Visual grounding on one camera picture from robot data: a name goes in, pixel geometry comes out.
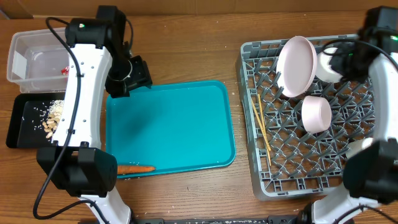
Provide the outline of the white bowl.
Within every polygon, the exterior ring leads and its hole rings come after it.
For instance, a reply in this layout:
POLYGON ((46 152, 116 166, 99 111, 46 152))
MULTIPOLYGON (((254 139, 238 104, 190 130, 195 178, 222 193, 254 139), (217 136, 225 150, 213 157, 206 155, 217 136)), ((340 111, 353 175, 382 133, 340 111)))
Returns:
POLYGON ((323 82, 338 83, 342 77, 342 75, 335 72, 330 65, 332 56, 329 54, 334 54, 336 50, 336 47, 330 47, 317 55, 317 70, 315 75, 323 82))

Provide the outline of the white round plate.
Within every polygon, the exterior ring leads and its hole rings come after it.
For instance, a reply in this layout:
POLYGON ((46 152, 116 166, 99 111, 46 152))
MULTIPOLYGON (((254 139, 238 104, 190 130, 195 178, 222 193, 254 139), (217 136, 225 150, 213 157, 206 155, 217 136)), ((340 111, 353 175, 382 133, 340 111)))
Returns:
POLYGON ((293 98, 305 93, 315 77, 317 53, 313 44, 302 36, 289 39, 283 46, 277 61, 277 80, 282 94, 293 98))

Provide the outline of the red snack wrapper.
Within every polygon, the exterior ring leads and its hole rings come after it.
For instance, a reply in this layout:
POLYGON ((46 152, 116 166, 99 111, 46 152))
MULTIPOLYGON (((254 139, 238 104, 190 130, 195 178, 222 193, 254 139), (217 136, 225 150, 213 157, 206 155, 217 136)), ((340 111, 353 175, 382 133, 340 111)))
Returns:
POLYGON ((65 67, 65 68, 62 70, 62 74, 63 74, 63 75, 68 75, 68 74, 69 74, 69 69, 70 69, 70 67, 65 67))

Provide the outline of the small white cup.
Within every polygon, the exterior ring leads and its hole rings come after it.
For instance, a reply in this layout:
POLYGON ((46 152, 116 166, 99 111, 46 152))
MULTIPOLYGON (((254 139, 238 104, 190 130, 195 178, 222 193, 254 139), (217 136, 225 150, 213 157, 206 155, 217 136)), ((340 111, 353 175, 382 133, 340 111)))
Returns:
POLYGON ((364 138, 348 144, 348 150, 346 151, 346 158, 350 159, 357 153, 369 147, 373 142, 373 138, 364 138))

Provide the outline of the orange carrot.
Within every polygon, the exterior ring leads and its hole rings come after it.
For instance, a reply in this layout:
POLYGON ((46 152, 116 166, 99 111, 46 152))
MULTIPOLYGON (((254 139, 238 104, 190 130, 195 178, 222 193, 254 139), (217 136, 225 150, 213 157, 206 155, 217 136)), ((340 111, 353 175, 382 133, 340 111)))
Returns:
POLYGON ((118 175, 152 172, 153 166, 118 166, 118 175))

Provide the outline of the wooden chopstick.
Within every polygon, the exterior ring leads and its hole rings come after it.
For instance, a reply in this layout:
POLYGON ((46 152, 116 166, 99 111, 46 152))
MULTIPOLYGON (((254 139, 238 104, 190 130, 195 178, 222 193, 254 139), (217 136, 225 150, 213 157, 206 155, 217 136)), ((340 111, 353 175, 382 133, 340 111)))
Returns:
POLYGON ((252 109, 254 111, 254 115, 256 117, 256 120, 257 120, 257 122, 259 124, 259 127, 260 127, 260 130, 261 130, 261 133, 263 135, 263 138, 264 138, 264 141, 265 141, 265 144, 266 144, 266 149, 270 152, 271 151, 271 147, 270 147, 269 142, 267 140, 267 135, 266 135, 265 129, 264 129, 263 125, 262 125, 261 119, 259 117, 259 114, 257 112, 256 106, 255 106, 255 104, 254 104, 252 99, 251 99, 251 104, 252 104, 252 109))
POLYGON ((262 102, 261 102, 261 96, 260 94, 257 94, 257 101, 259 104, 259 111, 260 111, 260 120, 261 120, 261 125, 262 125, 262 135, 266 144, 266 149, 267 149, 267 159, 268 159, 268 163, 269 166, 272 166, 272 162, 271 162, 271 147, 269 145, 268 139, 267 139, 267 134, 266 134, 266 125, 265 125, 265 121, 264 121, 264 113, 263 113, 263 109, 262 109, 262 102))

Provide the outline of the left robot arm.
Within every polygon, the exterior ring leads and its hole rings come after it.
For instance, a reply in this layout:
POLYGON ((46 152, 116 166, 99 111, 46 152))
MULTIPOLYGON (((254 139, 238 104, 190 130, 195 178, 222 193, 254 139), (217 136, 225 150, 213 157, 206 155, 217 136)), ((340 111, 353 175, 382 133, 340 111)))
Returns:
POLYGON ((124 32, 131 22, 116 6, 99 6, 93 19, 67 22, 60 43, 70 56, 62 115, 51 145, 37 151, 46 184, 76 197, 98 223, 134 223, 132 209, 117 188, 116 158, 101 148, 100 117, 103 95, 129 96, 150 87, 146 62, 131 53, 124 32))

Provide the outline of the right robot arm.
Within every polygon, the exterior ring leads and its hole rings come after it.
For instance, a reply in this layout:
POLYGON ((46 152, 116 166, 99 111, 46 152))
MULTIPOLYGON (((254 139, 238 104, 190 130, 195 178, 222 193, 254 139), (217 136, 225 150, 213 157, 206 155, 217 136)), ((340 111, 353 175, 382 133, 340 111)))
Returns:
POLYGON ((370 146, 345 164, 343 182, 326 197, 309 203, 296 223, 352 223, 366 211, 397 200, 397 8, 367 11, 357 39, 336 39, 331 69, 341 82, 373 85, 374 127, 370 146))

